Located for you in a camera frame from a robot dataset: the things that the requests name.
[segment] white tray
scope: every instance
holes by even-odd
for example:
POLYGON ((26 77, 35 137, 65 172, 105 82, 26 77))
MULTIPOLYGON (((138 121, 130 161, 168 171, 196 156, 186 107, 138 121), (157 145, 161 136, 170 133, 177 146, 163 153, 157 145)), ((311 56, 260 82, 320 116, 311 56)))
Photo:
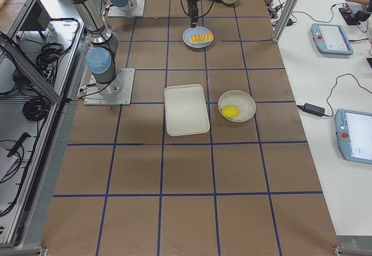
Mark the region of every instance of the white tray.
POLYGON ((168 86, 164 89, 167 133, 170 136, 209 131, 203 87, 198 84, 168 86))

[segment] yellow food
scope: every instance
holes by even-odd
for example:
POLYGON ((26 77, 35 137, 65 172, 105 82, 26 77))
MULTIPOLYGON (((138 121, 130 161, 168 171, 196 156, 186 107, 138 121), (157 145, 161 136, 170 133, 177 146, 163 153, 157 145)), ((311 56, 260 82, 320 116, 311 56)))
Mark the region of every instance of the yellow food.
POLYGON ((195 35, 190 36, 190 43, 192 44, 207 43, 211 41, 213 41, 212 33, 195 34, 195 35))
POLYGON ((239 114, 239 110, 235 106, 227 105, 221 109, 221 113, 227 118, 234 118, 239 114))

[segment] electronic device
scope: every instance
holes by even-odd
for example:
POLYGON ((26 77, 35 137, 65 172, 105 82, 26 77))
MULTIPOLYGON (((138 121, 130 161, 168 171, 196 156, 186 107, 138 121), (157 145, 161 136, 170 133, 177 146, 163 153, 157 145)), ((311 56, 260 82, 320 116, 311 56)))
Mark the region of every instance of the electronic device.
POLYGON ((367 62, 370 65, 370 67, 372 68, 372 57, 368 57, 367 62))
POLYGON ((372 164, 372 113, 336 112, 338 147, 346 160, 372 164))
POLYGON ((340 25, 312 24, 315 45, 320 53, 332 55, 352 55, 353 48, 340 25))
POLYGON ((344 18, 347 25, 357 25, 358 20, 355 16, 355 13, 358 11, 363 11, 363 7, 361 5, 349 5, 344 6, 343 8, 338 9, 341 13, 342 17, 344 18))

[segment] aluminum rail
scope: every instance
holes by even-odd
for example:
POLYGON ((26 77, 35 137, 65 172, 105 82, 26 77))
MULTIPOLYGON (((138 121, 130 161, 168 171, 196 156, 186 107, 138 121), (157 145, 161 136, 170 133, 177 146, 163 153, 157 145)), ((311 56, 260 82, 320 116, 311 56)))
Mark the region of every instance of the aluminum rail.
POLYGON ((295 8, 297 0, 287 0, 283 12, 278 20, 277 27, 275 28, 273 34, 273 42, 278 43, 281 34, 284 31, 284 28, 287 26, 289 17, 291 17, 292 11, 295 8))
POLYGON ((46 81, 13 44, 8 42, 4 34, 0 34, 0 44, 14 57, 17 67, 22 74, 24 74, 50 102, 60 102, 60 96, 54 91, 52 85, 46 81))

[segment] power adapter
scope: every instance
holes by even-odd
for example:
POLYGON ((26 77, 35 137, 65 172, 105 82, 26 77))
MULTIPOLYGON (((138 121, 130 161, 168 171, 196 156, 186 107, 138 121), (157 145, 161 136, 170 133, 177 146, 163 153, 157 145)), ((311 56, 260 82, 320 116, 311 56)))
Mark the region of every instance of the power adapter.
POLYGON ((289 26, 291 26, 293 24, 294 24, 293 20, 291 18, 289 18, 288 19, 288 22, 287 22, 287 27, 289 27, 289 26))
POLYGON ((297 105, 297 108, 301 109, 305 113, 316 115, 318 117, 323 117, 325 109, 310 103, 305 103, 304 105, 297 105))

